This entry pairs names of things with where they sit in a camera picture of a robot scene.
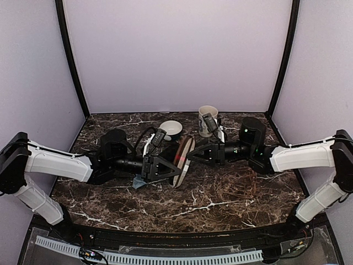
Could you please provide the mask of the light blue cloth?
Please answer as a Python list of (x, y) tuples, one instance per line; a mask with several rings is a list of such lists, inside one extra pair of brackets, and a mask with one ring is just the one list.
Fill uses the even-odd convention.
[(134, 177), (133, 182), (132, 182), (132, 187), (134, 189), (139, 189), (145, 185), (146, 185), (146, 182), (141, 178), (140, 175), (137, 175)]

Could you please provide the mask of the black checkered glasses case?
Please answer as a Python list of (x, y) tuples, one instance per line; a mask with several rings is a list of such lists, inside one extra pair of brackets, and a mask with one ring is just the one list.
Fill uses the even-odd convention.
[(175, 155), (177, 154), (179, 144), (167, 146), (159, 155), (170, 163), (174, 163)]

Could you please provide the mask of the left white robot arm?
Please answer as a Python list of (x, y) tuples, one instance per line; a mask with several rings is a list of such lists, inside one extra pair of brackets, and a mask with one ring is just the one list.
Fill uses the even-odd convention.
[(53, 201), (27, 173), (46, 173), (92, 185), (113, 179), (116, 171), (137, 174), (144, 182), (169, 178), (173, 187), (183, 182), (183, 171), (172, 158), (153, 155), (145, 149), (139, 156), (121, 129), (108, 131), (100, 138), (100, 148), (83, 154), (68, 153), (28, 139), (19, 132), (1, 150), (1, 194), (12, 194), (41, 215), (66, 241), (78, 236), (65, 207)]

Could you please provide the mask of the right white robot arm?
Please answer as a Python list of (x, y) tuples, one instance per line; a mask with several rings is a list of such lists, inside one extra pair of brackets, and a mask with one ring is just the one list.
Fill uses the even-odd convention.
[(237, 141), (226, 141), (212, 116), (203, 116), (208, 131), (216, 137), (188, 153), (191, 161), (215, 166), (226, 161), (246, 160), (260, 174), (289, 169), (331, 167), (334, 173), (314, 194), (298, 203), (281, 228), (288, 240), (294, 239), (317, 214), (352, 193), (352, 138), (345, 130), (323, 140), (298, 144), (264, 144), (266, 126), (257, 118), (242, 120)]

